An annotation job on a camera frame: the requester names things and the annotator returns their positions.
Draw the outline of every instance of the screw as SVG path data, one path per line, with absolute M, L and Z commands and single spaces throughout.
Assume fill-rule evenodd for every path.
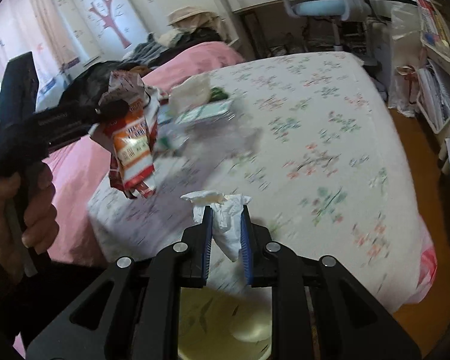
M 132 263 L 132 259 L 130 257 L 120 257 L 117 261 L 116 261 L 116 265 L 119 268 L 127 268 L 130 266 L 130 264 Z
M 186 251 L 187 249 L 188 249 L 188 245 L 185 242 L 177 242 L 173 246 L 173 250 L 178 252 L 178 253 Z
M 280 244 L 277 244 L 276 242 L 269 242 L 265 245 L 265 249 L 271 252 L 277 252 L 280 250 Z
M 332 267 L 332 266 L 335 266 L 335 264 L 337 264 L 337 261 L 336 261 L 335 257 L 325 256 L 322 258 L 322 264 L 324 266 Z

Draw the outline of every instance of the tree wall decal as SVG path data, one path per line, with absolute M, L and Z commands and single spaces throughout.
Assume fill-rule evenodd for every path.
M 113 0 L 103 0 L 106 6 L 107 15 L 102 15 L 98 9 L 95 7 L 94 3 L 91 2 L 91 8 L 89 9 L 90 12 L 96 14 L 99 17 L 99 20 L 103 20 L 103 29 L 111 28 L 115 33 L 117 34 L 118 38 L 120 39 L 123 48 L 126 49 L 131 45 L 130 41 L 123 35 L 123 33 L 120 31 L 118 26 L 115 23 L 115 19 L 112 15 L 112 1 Z

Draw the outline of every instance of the pile of clothes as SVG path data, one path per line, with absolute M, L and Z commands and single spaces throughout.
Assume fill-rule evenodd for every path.
M 122 61 L 98 62 L 90 66 L 66 88 L 60 104 L 78 101 L 82 105 L 96 106 L 108 90 L 110 72 L 134 71 L 143 77 L 190 47 L 228 40 L 222 19 L 214 12 L 185 7 L 168 15 L 168 20 L 172 27 L 170 31 L 159 39 L 151 33 L 145 43 L 127 53 Z

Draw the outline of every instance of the bed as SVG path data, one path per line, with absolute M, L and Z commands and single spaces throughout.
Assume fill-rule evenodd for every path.
M 228 51 L 215 49 L 221 66 L 234 66 L 214 70 L 205 66 L 208 52 L 198 58 L 200 67 L 172 60 L 144 81 L 168 91 L 212 71 L 212 86 L 241 102 L 246 123 L 261 131 L 258 150 L 219 163 L 159 159 L 166 177 L 157 194 L 129 200 L 108 185 L 108 154 L 82 139 L 76 145 L 88 153 L 84 158 L 72 148 L 50 159 L 61 226 L 52 258 L 104 264 L 125 254 L 151 257 L 192 225 L 192 207 L 180 196 L 214 189 L 251 196 L 253 220 L 274 239 L 309 258 L 336 256 L 389 311 L 419 302 L 435 276 L 433 245 L 393 122 L 358 61 L 326 52 L 235 65 L 240 61 L 224 61 Z M 54 166 L 60 161 L 68 161 L 67 169 Z M 208 286 L 247 296 L 239 263 L 216 245 Z

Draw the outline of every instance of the book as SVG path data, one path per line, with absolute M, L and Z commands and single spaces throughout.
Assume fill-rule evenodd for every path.
M 441 22 L 441 26 L 443 27 L 443 30 L 445 32 L 445 38 L 447 39 L 447 42 L 450 45 L 450 26 L 448 25 L 447 21 L 445 20 L 445 17 L 443 17 L 442 13 L 440 12 L 439 8 L 437 7 L 437 4 L 432 3 L 432 5 L 435 8 L 435 14 L 436 14 L 437 20 Z
M 417 2 L 423 21 L 424 39 L 439 52 L 450 57 L 450 40 L 447 37 L 450 28 L 443 15 L 439 14 L 439 10 L 434 6 L 432 0 L 417 0 Z
M 442 104 L 445 106 L 447 119 L 450 117 L 450 76 L 442 67 L 433 59 L 428 59 L 428 63 L 435 73 L 435 79 L 439 86 L 439 93 L 442 99 Z
M 440 104 L 438 98 L 435 97 L 436 90 L 433 88 L 435 85 L 433 76 L 426 67 L 419 69 L 417 76 L 422 91 L 421 104 L 425 108 L 430 122 L 433 124 L 434 132 L 437 133 L 442 129 L 443 122 L 441 111 L 438 111 Z

